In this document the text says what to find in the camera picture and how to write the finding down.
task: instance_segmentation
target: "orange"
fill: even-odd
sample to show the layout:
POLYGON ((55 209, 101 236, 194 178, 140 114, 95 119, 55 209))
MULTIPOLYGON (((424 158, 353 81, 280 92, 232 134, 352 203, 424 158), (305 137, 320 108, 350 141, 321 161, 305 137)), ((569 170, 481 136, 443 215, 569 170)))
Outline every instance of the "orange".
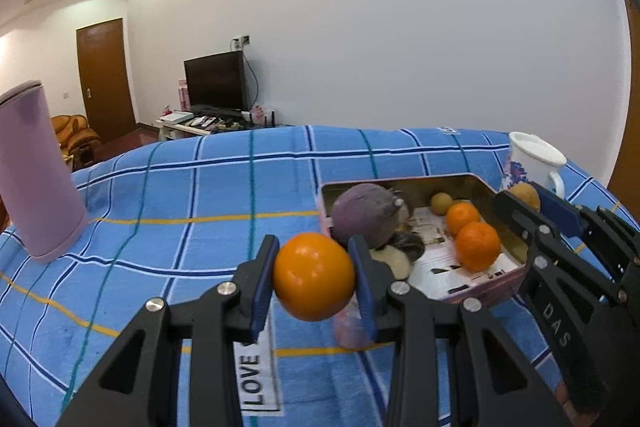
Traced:
POLYGON ((471 203, 466 203, 465 201, 454 203, 447 211, 445 221, 449 232, 452 235, 458 235, 458 232, 465 225, 474 221, 480 222, 480 212, 471 203))
POLYGON ((473 272, 489 268, 500 255, 500 237, 487 223, 469 223, 456 236, 462 266, 473 272))
POLYGON ((343 309, 356 284, 349 254, 330 237, 303 232, 276 256, 273 289, 284 309, 301 321, 323 321, 343 309))

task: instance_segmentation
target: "wooden door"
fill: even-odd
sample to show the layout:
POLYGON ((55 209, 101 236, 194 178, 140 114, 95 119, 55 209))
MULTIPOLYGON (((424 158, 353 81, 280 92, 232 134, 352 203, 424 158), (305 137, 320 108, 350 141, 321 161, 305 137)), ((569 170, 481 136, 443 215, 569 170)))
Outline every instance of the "wooden door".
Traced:
POLYGON ((136 129, 124 56, 122 19, 76 30, 78 70, 89 126, 102 143, 136 129))
POLYGON ((640 219, 640 11, 630 0, 625 1, 631 34, 631 94, 625 134, 608 188, 640 219))

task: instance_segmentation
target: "television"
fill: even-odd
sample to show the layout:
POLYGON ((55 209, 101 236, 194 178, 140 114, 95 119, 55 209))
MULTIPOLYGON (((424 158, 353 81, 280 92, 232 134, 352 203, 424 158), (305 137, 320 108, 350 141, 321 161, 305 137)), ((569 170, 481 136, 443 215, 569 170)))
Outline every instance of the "television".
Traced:
POLYGON ((247 110, 242 51, 184 61, 191 106, 247 110))

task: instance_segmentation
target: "white wall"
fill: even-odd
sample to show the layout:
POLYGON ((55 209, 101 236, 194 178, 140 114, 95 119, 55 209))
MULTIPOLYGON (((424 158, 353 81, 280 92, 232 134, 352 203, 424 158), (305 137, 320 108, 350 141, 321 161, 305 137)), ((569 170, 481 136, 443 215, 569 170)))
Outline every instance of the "white wall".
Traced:
MULTIPOLYGON (((65 0, 0 27, 0 92, 27 80, 40 80, 52 115, 86 114, 78 73, 76 30, 118 18, 124 19, 128 57, 127 0, 65 0)), ((127 71, 137 118, 128 60, 127 71)))
POLYGON ((248 33, 259 102, 284 123, 535 132, 607 180, 630 83, 622 1, 129 0, 140 118, 178 105, 185 59, 248 33))

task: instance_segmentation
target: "mug handle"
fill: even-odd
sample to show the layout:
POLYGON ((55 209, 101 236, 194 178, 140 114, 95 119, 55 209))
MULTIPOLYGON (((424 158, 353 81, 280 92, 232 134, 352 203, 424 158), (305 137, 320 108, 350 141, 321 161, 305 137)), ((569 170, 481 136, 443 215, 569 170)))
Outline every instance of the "mug handle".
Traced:
POLYGON ((562 181, 560 174, 558 174, 556 171, 551 171, 549 172, 549 177, 551 178, 551 181, 554 182, 554 185, 556 187, 556 196, 558 196, 558 198, 560 198, 561 200, 564 200, 564 182, 562 181))

